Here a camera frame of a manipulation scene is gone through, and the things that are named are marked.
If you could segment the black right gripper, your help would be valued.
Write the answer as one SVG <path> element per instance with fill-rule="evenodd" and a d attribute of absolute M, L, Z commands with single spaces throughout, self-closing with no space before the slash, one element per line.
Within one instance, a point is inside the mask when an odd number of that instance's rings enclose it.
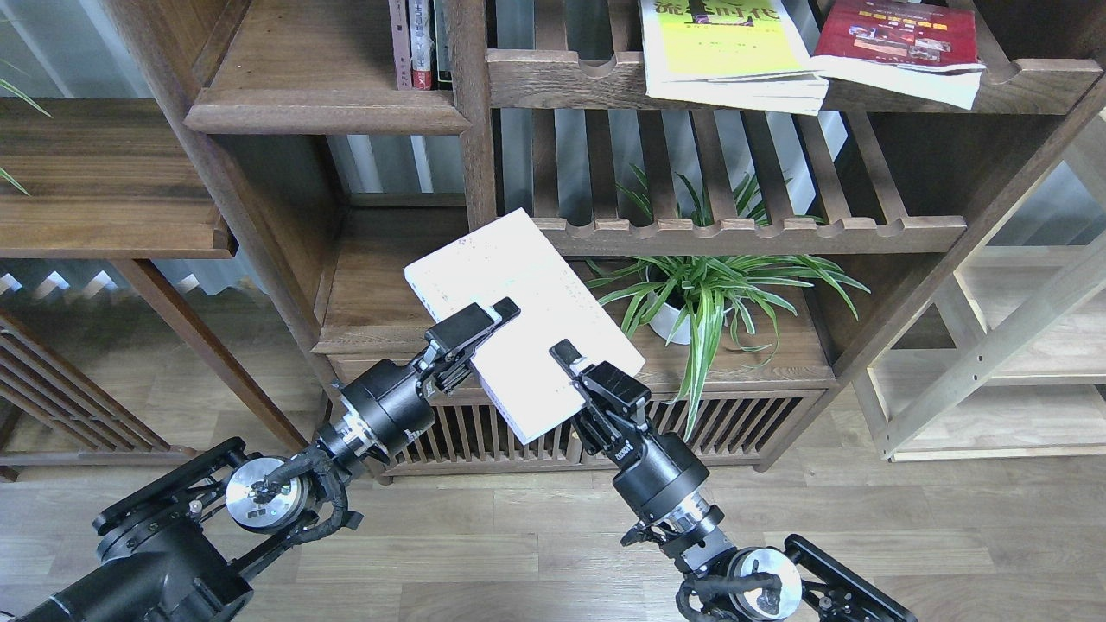
<path fill-rule="evenodd" d="M 702 498 L 705 464 L 674 434 L 660 434 L 646 417 L 651 391 L 609 363 L 589 365 L 563 339 L 550 355 L 584 398 L 570 419 L 584 449 L 619 468 L 613 488 L 639 517 L 640 529 L 714 529 L 723 514 Z"/>

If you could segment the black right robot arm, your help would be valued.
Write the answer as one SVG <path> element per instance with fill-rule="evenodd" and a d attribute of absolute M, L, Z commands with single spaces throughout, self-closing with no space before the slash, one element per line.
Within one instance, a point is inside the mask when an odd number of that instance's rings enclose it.
<path fill-rule="evenodd" d="M 893 598 L 799 535 L 785 547 L 738 548 L 721 530 L 718 505 L 702 496 L 708 468 L 674 434 L 646 416 L 651 391 L 608 362 L 589 364 L 568 341 L 550 349 L 583 397 L 572 417 L 586 453 L 619 471 L 613 488 L 637 516 L 620 538 L 651 541 L 684 576 L 676 594 L 689 621 L 781 621 L 799 605 L 822 621 L 912 621 Z"/>

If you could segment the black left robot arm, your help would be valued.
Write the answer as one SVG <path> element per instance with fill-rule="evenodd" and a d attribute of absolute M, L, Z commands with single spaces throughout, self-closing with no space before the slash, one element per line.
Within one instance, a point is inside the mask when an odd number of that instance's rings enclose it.
<path fill-rule="evenodd" d="M 430 428 L 432 390 L 450 392 L 486 339 L 520 314 L 471 303 L 427 331 L 407 364 L 384 359 L 342 390 L 347 413 L 291 458 L 246 453 L 234 437 L 100 514 L 100 566 L 27 621 L 228 621 L 250 580 L 281 554 L 356 529 L 347 486 L 390 464 Z"/>

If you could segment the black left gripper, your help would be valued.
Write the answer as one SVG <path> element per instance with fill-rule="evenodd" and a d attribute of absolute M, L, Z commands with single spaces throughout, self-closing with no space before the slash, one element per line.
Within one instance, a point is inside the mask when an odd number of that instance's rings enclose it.
<path fill-rule="evenodd" d="M 390 460 L 432 425 L 429 394 L 453 392 L 473 371 L 474 351 L 520 314 L 511 298 L 466 305 L 427 330 L 427 346 L 410 362 L 382 359 L 340 390 L 347 410 L 340 422 L 344 450 L 359 460 Z"/>

